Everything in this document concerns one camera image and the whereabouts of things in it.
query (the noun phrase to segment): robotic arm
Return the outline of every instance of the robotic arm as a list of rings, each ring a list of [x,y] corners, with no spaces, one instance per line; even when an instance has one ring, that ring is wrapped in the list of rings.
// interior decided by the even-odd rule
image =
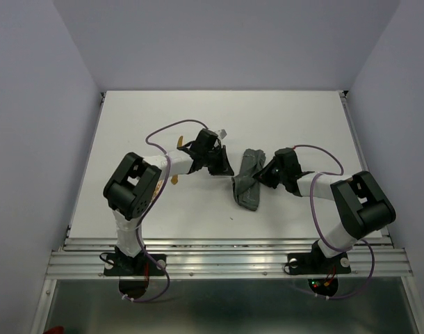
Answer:
[[[140,243],[144,245],[140,224],[159,191],[160,180],[173,175],[191,174],[203,167],[207,167],[211,175],[234,175],[226,146],[221,144],[225,136],[225,130],[213,132],[202,129],[194,141],[168,152],[167,156],[126,154],[104,188],[104,197],[113,210],[117,224],[115,253],[107,254],[106,259],[115,268],[105,270],[104,274],[124,276],[140,273],[142,262],[145,261],[140,247]]]
[[[396,219],[393,206],[369,172],[342,176],[303,172],[293,148],[276,151],[254,178],[274,189],[282,183],[295,196],[312,195],[336,203],[341,221],[313,244],[310,253],[288,254],[285,271],[291,275],[323,274],[333,267],[337,273],[350,273],[349,262],[342,260],[348,258],[345,252]]]

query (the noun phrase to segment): wall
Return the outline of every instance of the wall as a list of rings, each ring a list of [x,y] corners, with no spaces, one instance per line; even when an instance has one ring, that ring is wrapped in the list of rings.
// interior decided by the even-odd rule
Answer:
[[[0,333],[27,333],[62,242],[99,90],[54,5],[0,1]]]
[[[424,1],[402,1],[349,93],[371,171],[395,205],[424,300]]]
[[[107,89],[348,89],[397,0],[54,0]]]

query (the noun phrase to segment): purple cable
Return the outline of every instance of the purple cable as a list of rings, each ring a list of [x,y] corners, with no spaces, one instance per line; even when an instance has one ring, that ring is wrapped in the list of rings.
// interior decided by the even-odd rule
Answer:
[[[339,165],[340,170],[341,170],[340,173],[324,172],[324,173],[317,173],[316,176],[314,176],[314,178],[312,179],[312,182],[311,182],[311,188],[309,190],[309,204],[311,205],[311,213],[312,213],[312,219],[314,221],[314,225],[316,227],[318,236],[322,239],[323,243],[328,248],[331,248],[333,251],[336,251],[336,252],[344,253],[344,252],[349,251],[350,249],[336,248],[333,245],[331,245],[328,242],[328,240],[326,240],[325,236],[322,233],[322,230],[320,229],[320,226],[318,224],[318,221],[317,221],[316,208],[314,206],[314,198],[313,198],[314,187],[316,185],[317,179],[320,176],[322,176],[323,174],[326,174],[326,175],[343,175],[345,171],[343,169],[342,163],[332,153],[330,153],[329,151],[325,150],[324,148],[320,148],[318,146],[314,146],[314,145],[296,145],[296,146],[294,146],[294,149],[295,148],[314,148],[316,150],[320,150],[320,151],[328,154]],[[357,289],[357,290],[355,290],[355,291],[353,291],[353,292],[351,292],[349,294],[346,294],[346,295],[343,295],[343,296],[333,296],[333,297],[329,297],[328,299],[341,300],[341,299],[347,299],[347,298],[353,297],[353,296],[355,296],[355,295],[363,292],[366,289],[366,287],[370,284],[371,279],[373,278],[373,273],[374,273],[374,268],[375,268],[374,250],[371,247],[371,245],[365,239],[361,239],[361,241],[365,243],[365,245],[368,247],[368,249],[370,250],[370,253],[371,253],[371,270],[370,270],[370,273],[369,273],[368,277],[366,278],[365,283],[359,289]],[[306,292],[308,294],[312,294],[312,293],[310,293],[307,290],[303,290],[303,289],[299,289],[299,290],[302,291],[302,292]]]
[[[165,127],[162,127],[162,128],[160,128],[160,129],[158,129],[158,130],[156,130],[156,131],[154,131],[154,132],[152,132],[150,135],[148,135],[146,138],[145,138],[145,142],[146,142],[146,144],[148,144],[148,145],[150,145],[150,146],[154,146],[154,147],[156,147],[156,148],[158,148],[162,153],[164,153],[164,154],[167,154],[168,152],[162,147],[162,146],[160,146],[159,144],[157,144],[157,143],[152,143],[151,141],[149,141],[149,139],[152,137],[152,136],[154,136],[155,134],[157,134],[157,133],[159,133],[159,132],[161,132],[161,131],[164,131],[164,130],[166,130],[166,129],[168,129],[168,128],[170,128],[170,127],[174,127],[175,125],[178,125],[178,124],[181,124],[181,123],[187,123],[187,122],[193,122],[193,123],[198,123],[198,124],[200,124],[200,125],[202,125],[203,127],[205,127],[206,129],[208,128],[203,122],[200,122],[199,120],[180,120],[180,121],[178,121],[178,122],[175,122],[175,123],[172,123],[172,124],[169,124],[169,125],[166,125]],[[156,194],[156,196],[155,196],[155,199],[150,203],[150,205],[149,205],[149,207],[147,208],[147,210],[145,210],[145,212],[144,212],[144,214],[142,214],[142,216],[141,216],[141,218],[140,218],[140,220],[138,221],[138,224],[137,224],[137,228],[136,228],[136,239],[138,240],[138,244],[140,245],[140,247],[141,247],[141,250],[142,250],[142,252],[144,253],[144,255],[150,260],[150,262],[152,262],[153,264],[155,264],[159,269],[161,269],[162,271],[163,271],[163,273],[164,273],[164,275],[165,275],[165,277],[167,277],[167,284],[165,285],[165,287],[164,287],[164,289],[162,289],[158,294],[156,294],[155,296],[153,296],[153,297],[150,297],[150,298],[148,298],[148,299],[131,299],[131,298],[129,298],[128,296],[126,296],[126,295],[124,295],[123,293],[121,293],[120,292],[120,294],[122,295],[122,298],[124,298],[124,299],[126,299],[126,300],[128,300],[128,301],[131,301],[131,302],[133,302],[133,303],[146,303],[146,302],[149,302],[149,301],[154,301],[155,299],[157,299],[157,298],[159,298],[159,297],[161,297],[162,295],[164,295],[164,293],[169,289],[169,286],[170,286],[170,276],[169,276],[169,273],[167,272],[167,270],[165,270],[165,267],[163,267],[162,265],[160,265],[148,252],[147,252],[147,250],[145,249],[145,246],[144,246],[144,244],[141,242],[141,240],[140,240],[140,237],[139,237],[139,226],[142,224],[142,220],[146,217],[146,215],[149,213],[149,211],[150,211],[150,209],[155,205],[155,203],[156,203],[156,201],[159,199],[159,196],[161,196],[161,194],[163,193],[163,190],[164,190],[164,188],[165,188],[165,185],[168,183],[168,180],[169,180],[169,174],[170,174],[170,167],[171,167],[171,164],[170,164],[170,158],[169,158],[169,156],[165,156],[165,158],[167,159],[167,162],[168,162],[168,167],[167,167],[167,170],[166,170],[166,172],[165,172],[165,176],[164,176],[164,180],[163,180],[163,185],[161,186],[161,189],[160,189],[160,191]]]

